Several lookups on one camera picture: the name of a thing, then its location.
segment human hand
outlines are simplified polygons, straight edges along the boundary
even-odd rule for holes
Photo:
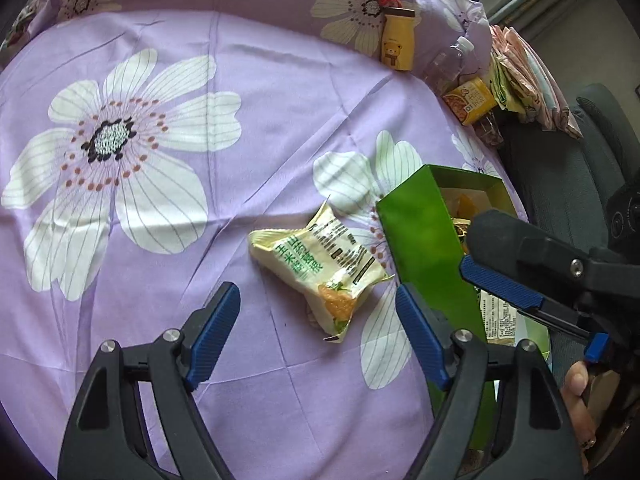
[[[589,373],[582,361],[575,363],[564,377],[564,385],[560,390],[562,399],[566,405],[571,423],[574,426],[575,436],[582,449],[593,445],[596,436],[596,425],[582,400],[582,393],[589,383]],[[587,459],[582,453],[582,468],[586,473],[589,469]]]

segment wrinkled cloth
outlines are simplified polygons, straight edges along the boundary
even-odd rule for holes
[[[492,27],[492,56],[497,64],[492,69],[492,88],[502,109],[515,111],[521,122],[537,120],[545,131],[558,129],[576,139],[582,137],[558,84],[514,28]]]
[[[499,176],[525,214],[497,154],[368,54],[378,22],[349,1],[48,0],[31,23],[0,75],[0,402],[52,473],[100,343],[151,342],[229,280],[241,313],[194,398],[235,478],[405,475],[433,415],[398,281],[328,344],[246,236],[300,228],[328,200],[394,274],[376,202],[422,164]],[[478,4],[406,1],[420,7],[417,66],[466,29],[467,69],[488,68]]]

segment fingernail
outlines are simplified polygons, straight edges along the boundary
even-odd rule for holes
[[[596,437],[592,436],[589,440],[581,443],[580,448],[583,451],[586,451],[587,449],[591,449],[593,446],[595,446],[595,444],[596,444]]]
[[[575,395],[581,395],[587,387],[588,380],[581,374],[575,374],[571,379],[571,391]]]

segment wall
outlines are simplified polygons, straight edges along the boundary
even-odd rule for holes
[[[583,0],[530,43],[569,102],[603,83],[640,138],[640,38],[615,0]]]

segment metal screw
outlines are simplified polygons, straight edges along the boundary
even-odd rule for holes
[[[535,352],[538,346],[531,339],[523,339],[522,348],[525,352]]]
[[[162,339],[172,343],[174,341],[178,341],[180,337],[180,331],[177,328],[170,328],[169,330],[165,330],[162,334]]]
[[[116,342],[113,339],[107,339],[100,345],[100,350],[105,353],[113,352],[116,349]]]
[[[456,336],[456,339],[458,341],[462,341],[463,343],[467,343],[474,338],[474,335],[465,328],[456,330],[456,333],[454,335]]]
[[[577,258],[571,262],[569,266],[569,272],[574,276],[574,278],[580,278],[582,276],[582,272],[584,271],[584,265]]]

